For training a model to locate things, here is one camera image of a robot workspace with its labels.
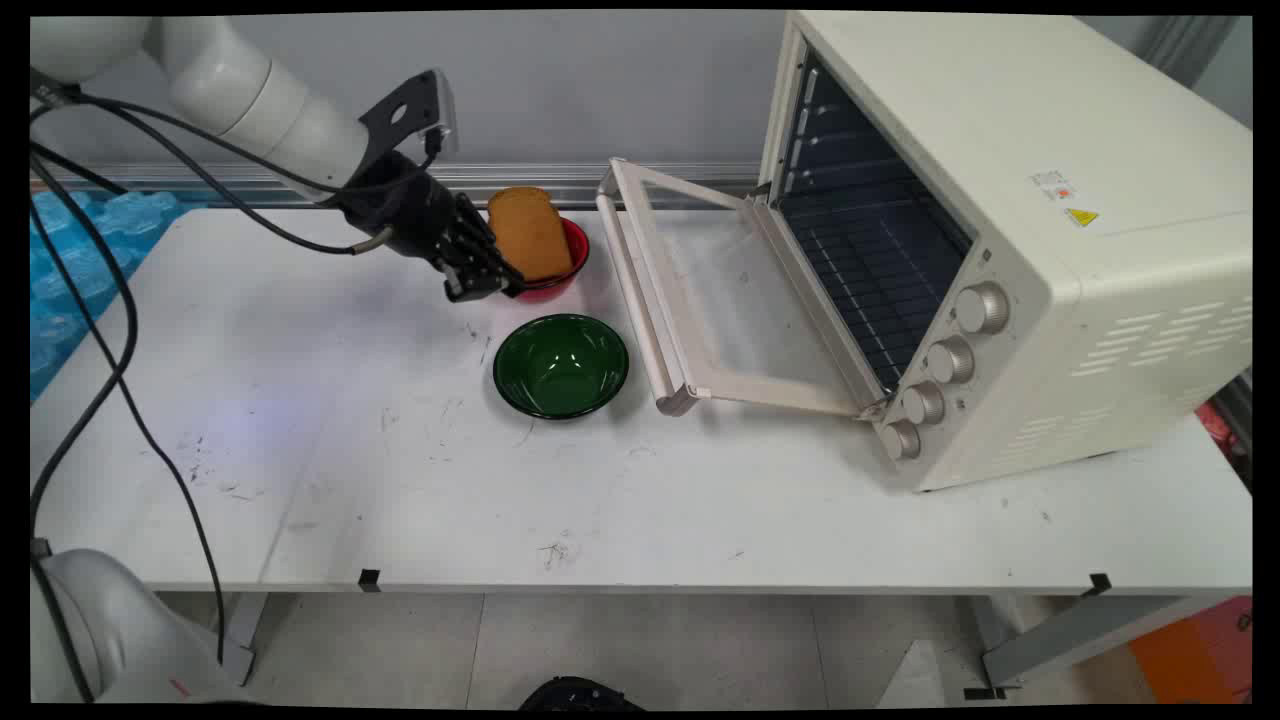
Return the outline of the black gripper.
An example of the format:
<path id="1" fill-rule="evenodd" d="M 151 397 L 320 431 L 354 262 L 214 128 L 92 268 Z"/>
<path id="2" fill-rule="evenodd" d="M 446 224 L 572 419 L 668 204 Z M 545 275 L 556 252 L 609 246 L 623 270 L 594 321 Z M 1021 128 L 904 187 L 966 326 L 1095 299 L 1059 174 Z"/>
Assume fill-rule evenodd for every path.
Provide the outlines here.
<path id="1" fill-rule="evenodd" d="M 527 288 L 471 199 L 449 191 L 402 152 L 390 150 L 367 163 L 332 205 L 370 236 L 389 228 L 385 246 L 397 254 L 439 265 L 453 304 L 494 293 L 518 297 Z"/>

